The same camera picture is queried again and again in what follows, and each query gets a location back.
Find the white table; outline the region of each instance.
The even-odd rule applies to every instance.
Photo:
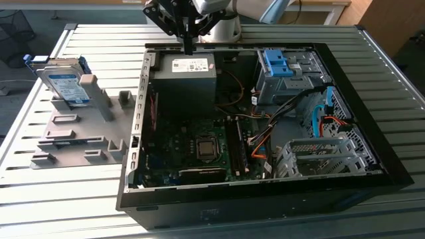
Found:
[[[0,9],[20,10],[141,10],[144,5],[140,4],[69,4],[69,3],[4,3],[0,1]],[[329,4],[309,4],[304,0],[302,11],[328,12],[324,25],[336,25],[348,2],[330,2]],[[285,11],[298,12],[298,5],[289,5]]]
[[[325,42],[393,145],[416,184],[337,214],[148,233],[115,210],[121,165],[32,170],[52,105],[36,82],[0,148],[0,238],[424,238],[425,99],[366,32],[354,27],[244,25],[245,42]],[[149,25],[79,25],[52,57],[88,60],[108,95],[136,92],[147,42],[174,42]]]

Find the ram slot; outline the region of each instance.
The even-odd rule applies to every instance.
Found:
[[[245,152],[242,152],[240,134],[237,130],[237,120],[228,117],[224,122],[225,136],[226,136],[226,148],[230,157],[232,175],[240,176],[245,173]]]

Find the barcode label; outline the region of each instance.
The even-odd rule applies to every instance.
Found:
[[[172,72],[200,72],[208,71],[208,60],[202,59],[174,59],[172,63]]]
[[[123,3],[141,3],[141,0],[123,0]]]
[[[272,173],[272,165],[268,162],[264,163],[264,169]]]

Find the gray plastic stand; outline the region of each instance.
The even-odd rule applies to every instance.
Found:
[[[31,160],[32,169],[121,163],[128,152],[135,97],[129,91],[108,97],[96,82],[93,75],[80,80],[91,97],[89,106],[71,108],[64,100],[52,99],[56,110],[39,141],[40,151]]]

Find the blue hard drive label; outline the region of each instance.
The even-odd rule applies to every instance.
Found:
[[[79,84],[80,79],[73,74],[48,75],[53,87],[63,99],[72,106],[84,106],[89,97]]]

